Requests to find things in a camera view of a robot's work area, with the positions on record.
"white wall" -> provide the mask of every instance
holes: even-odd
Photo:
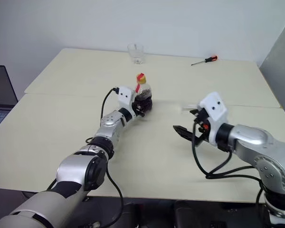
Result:
[[[64,47],[252,60],[285,27],[285,0],[0,0],[0,64],[18,98]]]

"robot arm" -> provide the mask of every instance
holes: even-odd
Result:
[[[194,121],[202,133],[201,137],[195,136],[197,145],[207,141],[256,168],[265,190],[271,223],[285,224],[285,143],[265,130],[228,124],[228,111],[216,92],[205,97],[191,113],[196,116]],[[174,129],[191,141],[192,133],[187,129],[181,126]]]
[[[60,228],[89,191],[103,182],[109,159],[128,123],[141,114],[133,106],[135,91],[121,86],[120,108],[104,116],[88,145],[66,157],[57,173],[54,188],[37,193],[0,220],[0,228]]]

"table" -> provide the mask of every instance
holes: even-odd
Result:
[[[60,162],[83,146],[84,140],[98,129],[101,102],[102,99],[92,96],[25,94],[0,124],[0,188],[45,190],[55,178]],[[117,105],[117,97],[110,96],[105,113]],[[123,195],[254,202],[259,186],[253,180],[204,178],[194,162],[190,143],[172,128],[173,125],[191,128],[194,117],[182,106],[180,102],[154,100],[152,112],[124,131],[109,161],[111,176]],[[264,128],[285,142],[283,109],[227,107],[231,124]],[[207,170],[227,156],[207,143],[197,151]],[[222,171],[242,165],[247,164],[234,155]],[[241,173],[257,176],[255,170]],[[107,178],[89,195],[118,196]]]
[[[25,93],[102,97],[112,87],[135,87],[143,72],[156,99],[197,103],[217,91],[227,105],[280,107],[257,65],[226,61],[190,66],[200,58],[146,55],[135,65],[124,52],[63,49]]]

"red screwdriver handle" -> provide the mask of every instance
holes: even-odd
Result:
[[[210,58],[205,59],[205,63],[213,62],[213,61],[216,61],[217,59],[218,59],[218,56],[211,56]]]

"clear drinking glass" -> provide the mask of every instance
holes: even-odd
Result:
[[[129,51],[132,61],[135,64],[142,64],[144,62],[143,45],[129,44],[128,51]]]

